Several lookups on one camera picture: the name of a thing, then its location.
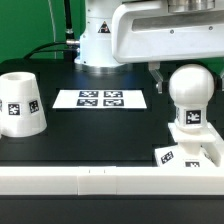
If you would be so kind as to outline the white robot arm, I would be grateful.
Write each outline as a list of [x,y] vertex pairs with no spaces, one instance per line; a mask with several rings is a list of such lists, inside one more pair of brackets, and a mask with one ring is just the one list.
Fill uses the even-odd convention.
[[84,0],[78,68],[111,73],[146,62],[164,89],[163,61],[224,57],[224,0]]

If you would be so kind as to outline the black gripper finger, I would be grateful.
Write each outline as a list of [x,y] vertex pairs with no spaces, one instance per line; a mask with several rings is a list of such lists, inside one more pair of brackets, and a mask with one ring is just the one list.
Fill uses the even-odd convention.
[[156,88],[159,94],[163,92],[163,76],[160,72],[160,63],[159,62],[149,62],[148,70],[157,82]]
[[224,90],[224,68],[221,70],[219,74],[218,84],[219,84],[219,90]]

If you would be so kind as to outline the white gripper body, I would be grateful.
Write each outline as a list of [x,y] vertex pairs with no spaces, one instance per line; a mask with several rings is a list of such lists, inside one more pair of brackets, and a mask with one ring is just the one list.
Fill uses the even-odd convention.
[[224,0],[126,2],[112,17],[112,55],[120,63],[224,56]]

